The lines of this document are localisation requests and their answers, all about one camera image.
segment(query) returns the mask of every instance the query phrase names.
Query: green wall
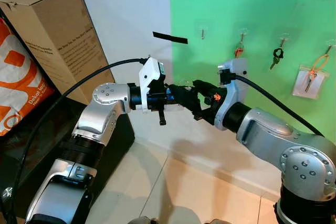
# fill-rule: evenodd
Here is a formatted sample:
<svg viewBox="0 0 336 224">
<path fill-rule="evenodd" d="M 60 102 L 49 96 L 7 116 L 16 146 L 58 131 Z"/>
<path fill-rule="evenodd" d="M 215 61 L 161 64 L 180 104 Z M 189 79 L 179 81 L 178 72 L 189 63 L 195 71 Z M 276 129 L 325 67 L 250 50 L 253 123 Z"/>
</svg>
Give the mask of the green wall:
<svg viewBox="0 0 336 224">
<path fill-rule="evenodd" d="M 324 70 L 331 73 L 318 100 L 294 97 L 292 88 L 301 64 L 311 66 L 335 39 L 335 0 L 171 0 L 172 35 L 188 38 L 173 44 L 174 82 L 202 79 L 218 84 L 217 65 L 233 58 L 239 30 L 248 28 L 243 57 L 248 77 L 336 142 L 335 49 Z M 273 49 L 289 33 L 284 59 L 269 70 Z M 267 110 L 307 129 L 250 89 L 246 104 Z"/>
</svg>

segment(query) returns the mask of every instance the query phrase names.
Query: silver robotic arm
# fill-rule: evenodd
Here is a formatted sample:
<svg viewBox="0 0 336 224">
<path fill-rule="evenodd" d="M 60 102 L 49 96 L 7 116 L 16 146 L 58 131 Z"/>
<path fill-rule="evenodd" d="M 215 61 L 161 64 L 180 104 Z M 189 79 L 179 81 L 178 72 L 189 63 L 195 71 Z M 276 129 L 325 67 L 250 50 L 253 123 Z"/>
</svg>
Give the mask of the silver robotic arm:
<svg viewBox="0 0 336 224">
<path fill-rule="evenodd" d="M 283 120 L 243 104 L 247 86 L 240 81 L 226 82 L 221 73 L 246 75 L 246 61 L 234 59 L 218 66 L 220 87 L 211 86 L 206 111 L 193 111 L 181 101 L 186 93 L 174 93 L 175 102 L 193 111 L 219 130 L 237 133 L 237 140 L 259 158 L 282 172 L 281 199 L 275 209 L 281 224 L 331 224 L 336 201 L 336 147 L 322 136 L 295 130 Z M 163 85 L 161 63 L 150 58 L 139 73 L 140 87 L 104 83 L 98 86 L 91 103 L 83 110 L 69 141 L 61 143 L 62 154 L 55 160 L 28 210 L 26 223 L 84 223 L 92 196 L 89 192 L 97 173 L 103 148 L 108 144 L 119 115 L 132 109 L 158 111 L 174 103 L 170 86 Z M 150 223 L 142 218 L 132 223 Z"/>
<path fill-rule="evenodd" d="M 246 59 L 218 66 L 224 73 L 247 74 Z M 331 224 L 336 209 L 336 146 L 326 138 L 294 129 L 259 108 L 243 105 L 246 84 L 227 82 L 227 96 L 214 124 L 237 133 L 238 142 L 281 171 L 281 198 L 275 214 L 281 224 Z"/>
</svg>

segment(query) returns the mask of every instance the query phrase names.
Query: cable connector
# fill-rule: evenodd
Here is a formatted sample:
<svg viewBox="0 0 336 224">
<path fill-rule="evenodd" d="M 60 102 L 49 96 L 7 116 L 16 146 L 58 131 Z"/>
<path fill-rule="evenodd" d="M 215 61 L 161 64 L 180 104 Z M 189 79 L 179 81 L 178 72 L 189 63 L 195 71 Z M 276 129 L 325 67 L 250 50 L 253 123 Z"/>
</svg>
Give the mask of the cable connector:
<svg viewBox="0 0 336 224">
<path fill-rule="evenodd" d="M 219 85 L 227 85 L 231 83 L 231 81 L 236 80 L 237 76 L 236 73 L 231 73 L 230 69 L 220 70 L 218 74 L 220 80 Z"/>
<path fill-rule="evenodd" d="M 149 58 L 150 57 L 148 57 L 148 58 L 140 58 L 139 59 L 139 63 L 145 65 L 145 63 L 148 61 Z"/>
</svg>

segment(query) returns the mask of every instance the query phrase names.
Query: black tape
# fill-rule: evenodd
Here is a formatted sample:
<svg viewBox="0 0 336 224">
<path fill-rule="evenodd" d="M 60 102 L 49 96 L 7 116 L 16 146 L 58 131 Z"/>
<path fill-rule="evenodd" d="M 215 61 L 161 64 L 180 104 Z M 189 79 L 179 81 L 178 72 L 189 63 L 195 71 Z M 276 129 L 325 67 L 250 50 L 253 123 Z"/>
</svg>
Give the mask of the black tape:
<svg viewBox="0 0 336 224">
<path fill-rule="evenodd" d="M 153 32 L 153 36 L 155 38 L 166 39 L 166 40 L 170 40 L 172 42 L 188 44 L 188 39 L 187 38 L 175 37 L 175 36 L 171 36 L 171 35 L 168 35 L 168 34 L 160 34 L 160 33 L 157 33 L 155 31 Z"/>
</svg>

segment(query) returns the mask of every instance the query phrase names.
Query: tile floor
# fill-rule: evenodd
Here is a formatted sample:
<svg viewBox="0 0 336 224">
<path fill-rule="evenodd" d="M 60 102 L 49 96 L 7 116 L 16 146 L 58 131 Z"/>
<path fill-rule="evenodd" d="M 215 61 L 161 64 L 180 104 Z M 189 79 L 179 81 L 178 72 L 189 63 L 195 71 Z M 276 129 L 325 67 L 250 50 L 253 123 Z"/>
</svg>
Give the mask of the tile floor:
<svg viewBox="0 0 336 224">
<path fill-rule="evenodd" d="M 160 224 L 277 224 L 274 202 L 134 143 L 93 205 L 86 224 L 127 224 L 138 216 Z"/>
</svg>

